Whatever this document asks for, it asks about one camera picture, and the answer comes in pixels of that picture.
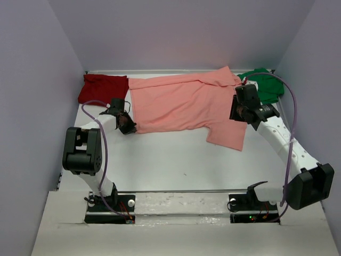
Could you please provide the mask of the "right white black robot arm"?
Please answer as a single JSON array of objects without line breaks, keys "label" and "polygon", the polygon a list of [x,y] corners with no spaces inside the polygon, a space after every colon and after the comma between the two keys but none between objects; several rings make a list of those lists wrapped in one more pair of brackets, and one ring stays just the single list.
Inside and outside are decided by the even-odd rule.
[{"label": "right white black robot arm", "polygon": [[286,165],[282,185],[261,181],[248,187],[245,202],[249,208],[257,209],[264,202],[285,202],[300,210],[329,197],[334,169],[321,164],[293,138],[271,104],[261,104],[255,85],[236,87],[230,119],[251,125]]}]

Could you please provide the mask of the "pink t shirt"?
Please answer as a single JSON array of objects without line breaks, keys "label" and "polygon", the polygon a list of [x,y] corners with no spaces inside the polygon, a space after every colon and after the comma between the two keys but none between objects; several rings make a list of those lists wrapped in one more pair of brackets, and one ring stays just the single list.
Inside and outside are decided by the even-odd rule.
[{"label": "pink t shirt", "polygon": [[207,142],[243,149],[246,123],[230,119],[241,79],[229,67],[206,73],[129,79],[137,132],[208,129]]}]

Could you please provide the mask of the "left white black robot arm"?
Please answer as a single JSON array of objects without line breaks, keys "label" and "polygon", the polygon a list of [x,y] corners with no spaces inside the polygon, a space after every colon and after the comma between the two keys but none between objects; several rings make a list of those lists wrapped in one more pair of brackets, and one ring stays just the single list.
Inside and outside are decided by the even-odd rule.
[{"label": "left white black robot arm", "polygon": [[91,121],[80,127],[69,127],[64,142],[62,167],[81,178],[92,195],[84,200],[89,206],[101,205],[105,210],[123,216],[115,210],[120,205],[117,186],[107,177],[109,149],[107,133],[119,130],[123,135],[137,131],[136,123],[125,110],[124,99],[110,103],[90,100],[81,105]]}]

